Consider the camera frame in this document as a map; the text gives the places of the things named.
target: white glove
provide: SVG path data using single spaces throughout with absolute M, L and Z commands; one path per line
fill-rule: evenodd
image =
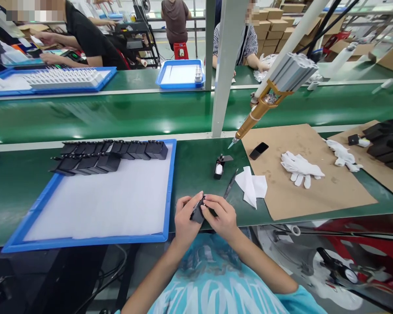
M 300 186 L 304 178 L 304 187 L 309 189 L 311 186 L 310 175 L 313 175 L 316 180 L 324 177 L 324 173 L 320 170 L 319 166 L 310 164 L 300 154 L 294 156 L 294 154 L 287 151 L 285 154 L 282 154 L 281 160 L 281 164 L 285 170 L 292 173 L 291 181 L 296 186 Z
M 349 149 L 346 149 L 342 144 L 334 140 L 323 140 L 326 142 L 329 148 L 335 152 L 335 156 L 338 158 L 335 161 L 336 166 L 346 166 L 351 172 L 358 172 L 361 168 L 363 168 L 363 166 L 360 164 L 355 165 L 354 155 L 348 153 Z

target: black cable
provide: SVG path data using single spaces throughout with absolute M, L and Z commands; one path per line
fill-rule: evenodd
M 338 5 L 340 4 L 341 0 L 334 0 L 334 2 L 332 3 L 331 7 L 329 8 L 329 11 L 327 12 L 326 16 L 323 18 L 322 22 L 319 25 L 319 28 L 317 29 L 316 34 L 314 34 L 314 37 L 317 36 L 317 34 L 320 34 L 321 32 L 323 32 L 324 28 L 326 27 L 326 24 L 328 23 L 328 21 L 330 20 L 332 14 L 335 12 L 336 8 L 338 7 Z M 314 50 L 314 46 L 316 45 L 317 41 L 320 39 L 320 37 L 317 40 L 312 40 L 312 44 L 309 47 L 309 51 L 306 53 L 306 56 L 310 59 L 311 58 L 311 54 L 313 53 Z
M 317 41 L 320 37 L 322 37 L 324 34 L 326 34 L 332 27 L 334 27 L 334 25 L 336 23 L 338 23 L 341 18 L 343 18 L 353 7 L 354 5 L 356 5 L 359 2 L 359 0 L 354 0 L 349 7 L 346 8 L 346 10 L 344 12 L 342 12 L 332 23 L 329 24 L 328 27 L 326 27 L 326 29 L 324 31 L 322 31 L 320 34 L 317 34 L 313 40 L 308 43 L 305 47 L 301 48 L 299 51 L 297 51 L 297 53 L 301 53 L 302 51 L 306 50 L 307 48 L 309 48 L 312 44 L 313 41 Z

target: person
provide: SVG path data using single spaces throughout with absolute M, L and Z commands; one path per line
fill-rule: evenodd
M 201 224 L 190 216 L 202 196 L 201 191 L 177 201 L 176 236 L 121 314 L 326 313 L 242 233 L 224 198 L 205 196 L 201 210 L 216 233 L 198 233 Z
M 95 0 L 94 4 L 109 2 L 112 3 L 111 0 Z M 115 27 L 117 22 L 110 19 L 100 19 L 99 14 L 96 12 L 96 9 L 93 3 L 88 2 L 87 0 L 73 0 L 72 4 L 74 7 L 83 13 L 94 25 L 96 25 L 102 34 L 111 42 L 112 45 L 116 49 L 118 49 L 125 58 L 128 58 L 132 62 L 141 63 L 144 67 L 147 67 L 147 61 L 137 57 L 135 53 L 131 50 L 127 49 L 127 40 L 124 38 L 120 38 L 115 35 L 111 35 L 109 33 L 110 27 Z
M 253 6 L 255 4 L 254 0 L 251 0 L 248 6 L 246 21 L 249 20 L 249 16 L 252 14 Z M 214 51 L 213 51 L 213 68 L 217 68 L 218 63 L 218 45 L 220 40 L 220 27 L 221 23 L 219 23 L 214 29 Z M 264 72 L 269 70 L 269 67 L 262 62 L 260 62 L 259 58 L 256 56 L 258 53 L 258 37 L 256 36 L 255 29 L 253 25 L 246 23 L 244 29 L 241 33 L 240 46 L 238 50 L 238 55 L 236 59 L 235 65 L 243 65 L 243 60 L 246 58 L 248 65 L 260 72 Z
M 65 8 L 63 10 L 63 20 L 67 26 L 67 32 L 72 36 L 38 32 L 35 34 L 35 37 L 40 39 L 45 45 L 61 43 L 82 50 L 86 55 L 87 64 L 78 63 L 70 58 L 52 53 L 41 54 L 41 59 L 46 64 L 63 64 L 72 68 L 116 66 L 117 70 L 127 70 L 127 65 L 114 45 L 111 44 L 92 21 L 78 11 L 70 1 L 60 1 Z
M 167 40 L 172 51 L 174 51 L 173 45 L 175 43 L 186 43 L 188 41 L 186 20 L 191 18 L 191 12 L 183 0 L 162 1 L 162 19 L 166 21 Z

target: red stool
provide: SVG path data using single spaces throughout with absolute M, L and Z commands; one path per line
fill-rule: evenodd
M 175 60 L 188 60 L 188 48 L 186 43 L 174 43 L 173 51 L 175 53 Z

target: black shirt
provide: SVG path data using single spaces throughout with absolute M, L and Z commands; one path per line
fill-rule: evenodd
M 114 45 L 69 1 L 65 2 L 65 16 L 67 32 L 76 37 L 86 57 L 102 56 L 104 67 L 116 66 L 117 70 L 128 70 Z

